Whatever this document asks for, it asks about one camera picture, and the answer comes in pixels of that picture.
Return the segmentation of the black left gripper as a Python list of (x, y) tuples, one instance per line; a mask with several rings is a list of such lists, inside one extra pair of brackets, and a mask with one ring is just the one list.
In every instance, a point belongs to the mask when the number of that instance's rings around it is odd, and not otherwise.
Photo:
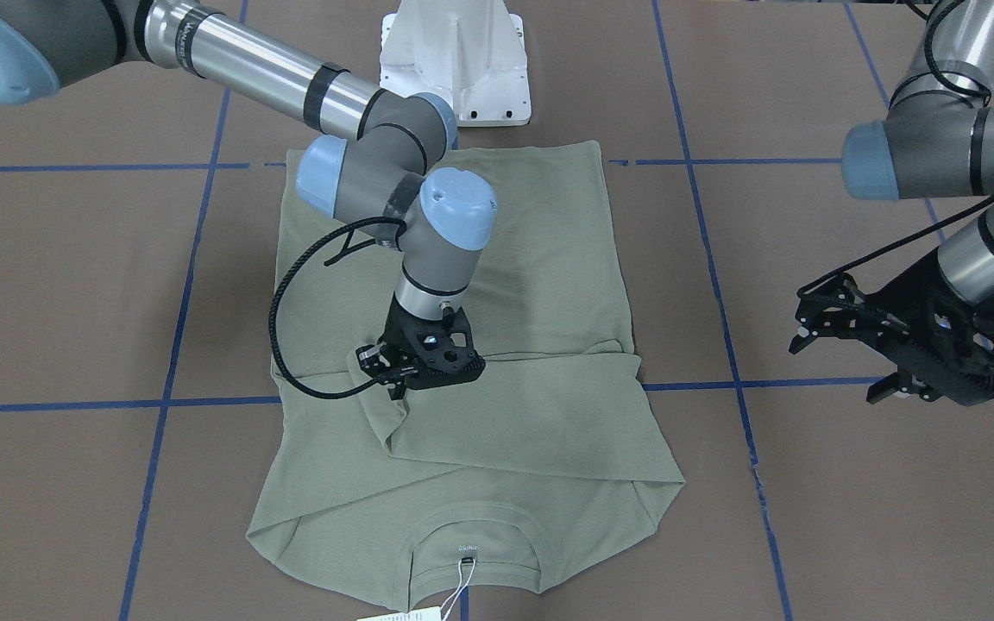
[(896, 371), (869, 386), (866, 401), (911, 396), (963, 406), (994, 398), (994, 291), (967, 303), (954, 293), (931, 251), (869, 300), (903, 319), (910, 334), (884, 338), (876, 348)]

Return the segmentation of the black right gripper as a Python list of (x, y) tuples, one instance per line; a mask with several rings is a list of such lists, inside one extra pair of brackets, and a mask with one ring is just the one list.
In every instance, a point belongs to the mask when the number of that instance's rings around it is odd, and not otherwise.
[(438, 319), (429, 321), (411, 314), (397, 299), (379, 341), (359, 347), (355, 357), (376, 384), (389, 386), (393, 402), (403, 401), (409, 390), (469, 384), (486, 369), (462, 308), (441, 310)]

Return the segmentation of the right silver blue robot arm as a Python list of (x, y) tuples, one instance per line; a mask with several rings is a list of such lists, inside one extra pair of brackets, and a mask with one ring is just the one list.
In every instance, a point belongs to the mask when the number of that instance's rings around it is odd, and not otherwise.
[(300, 268), (338, 237), (337, 260), (371, 247), (402, 255), (383, 333), (355, 352), (368, 378), (343, 398), (384, 385), (399, 400), (481, 377), (486, 362), (462, 299), (498, 200), (478, 174), (439, 165), (458, 138), (448, 103), (391, 93), (198, 1), (0, 1), (0, 104), (40, 101), (127, 60), (179, 68), (319, 133), (293, 187), (340, 227), (294, 260), (275, 288), (268, 337), (289, 386), (326, 398), (284, 361), (279, 313)]

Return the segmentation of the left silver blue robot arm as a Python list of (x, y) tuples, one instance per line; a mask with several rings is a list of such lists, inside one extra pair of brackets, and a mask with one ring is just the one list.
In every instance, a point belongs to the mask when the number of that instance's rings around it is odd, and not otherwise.
[(975, 220), (889, 284), (856, 293), (836, 333), (896, 365), (894, 394), (979, 405), (994, 398), (994, 1), (941, 1), (889, 101), (846, 136), (841, 177), (860, 200), (989, 197)]

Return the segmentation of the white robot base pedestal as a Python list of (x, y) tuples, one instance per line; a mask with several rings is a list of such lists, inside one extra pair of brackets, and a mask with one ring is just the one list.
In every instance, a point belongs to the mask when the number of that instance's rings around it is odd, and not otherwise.
[(402, 1), (380, 35), (382, 88), (438, 95), (462, 129), (532, 120), (524, 21), (504, 1)]

